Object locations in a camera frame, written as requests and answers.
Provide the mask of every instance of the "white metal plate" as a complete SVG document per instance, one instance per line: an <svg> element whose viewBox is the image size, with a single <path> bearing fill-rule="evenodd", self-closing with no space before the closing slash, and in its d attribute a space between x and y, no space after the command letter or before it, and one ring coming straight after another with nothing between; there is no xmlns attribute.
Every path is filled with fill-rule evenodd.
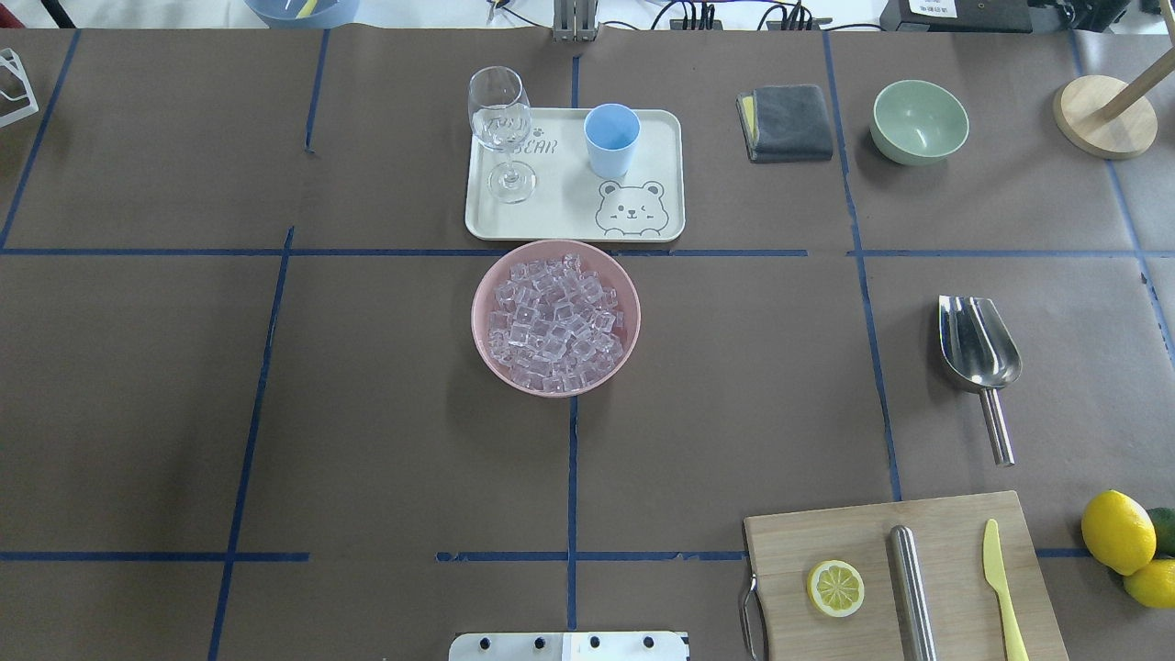
<svg viewBox="0 0 1175 661"><path fill-rule="evenodd" d="M673 632L462 634L449 661L689 661L687 641Z"/></svg>
<svg viewBox="0 0 1175 661"><path fill-rule="evenodd" d="M632 167L624 176L604 178L588 164L583 131L588 108L532 108L530 140L513 157L535 169L538 184L529 198L516 204L499 202L489 190L489 171L504 156L471 137L465 227L485 240L677 238L685 229L682 123L666 110L636 113L640 117L640 137ZM612 218L613 207L620 205L645 210L637 217L624 214Z"/></svg>

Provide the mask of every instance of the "gray towel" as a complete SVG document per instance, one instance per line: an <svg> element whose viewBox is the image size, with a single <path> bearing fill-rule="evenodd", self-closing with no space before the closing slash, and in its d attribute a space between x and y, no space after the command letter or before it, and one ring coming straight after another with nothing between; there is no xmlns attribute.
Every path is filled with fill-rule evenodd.
<svg viewBox="0 0 1175 661"><path fill-rule="evenodd" d="M752 161L832 158L828 109L824 92L815 85L759 87L751 94L739 94L738 108L746 153Z"/></svg>

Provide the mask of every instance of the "wine glass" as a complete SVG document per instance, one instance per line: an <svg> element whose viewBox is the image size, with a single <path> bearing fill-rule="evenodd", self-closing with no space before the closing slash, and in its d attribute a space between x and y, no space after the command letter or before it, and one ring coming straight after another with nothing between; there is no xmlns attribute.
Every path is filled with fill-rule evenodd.
<svg viewBox="0 0 1175 661"><path fill-rule="evenodd" d="M538 180L529 164L510 155L530 135L530 99L513 69L485 67L469 79L469 126L486 149L506 156L490 170L489 186L508 204L529 197Z"/></svg>

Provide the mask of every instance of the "wooden pole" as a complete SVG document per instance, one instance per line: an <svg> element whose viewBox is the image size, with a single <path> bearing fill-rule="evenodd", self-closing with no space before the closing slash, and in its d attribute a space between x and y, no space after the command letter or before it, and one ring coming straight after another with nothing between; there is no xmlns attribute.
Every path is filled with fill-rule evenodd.
<svg viewBox="0 0 1175 661"><path fill-rule="evenodd" d="M1147 70L1139 74L1139 77L1130 81L1124 89L1119 92L1113 99L1106 103L1099 112L1102 120L1109 121L1117 115L1122 114L1127 108L1134 104L1135 101L1142 97L1143 94L1150 92L1150 88L1159 85L1159 81L1167 77L1173 70L1175 70L1175 48L1171 48L1162 58L1155 60L1155 63L1147 67Z"/></svg>

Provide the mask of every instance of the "white tray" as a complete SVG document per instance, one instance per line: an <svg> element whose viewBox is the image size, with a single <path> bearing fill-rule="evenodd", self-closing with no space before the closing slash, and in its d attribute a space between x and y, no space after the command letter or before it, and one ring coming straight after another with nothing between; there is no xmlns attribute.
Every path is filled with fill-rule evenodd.
<svg viewBox="0 0 1175 661"><path fill-rule="evenodd" d="M490 151L476 137L470 141L465 227L474 236L491 241L656 242L672 241L682 234L682 123L672 113L636 110L640 137L632 167L624 176L604 178L588 164L583 130L588 108L531 112L531 137L515 158L535 168L538 186L517 204L497 201L488 186L490 169L505 156ZM623 213L618 210L622 205ZM638 217L632 217L633 211Z"/></svg>

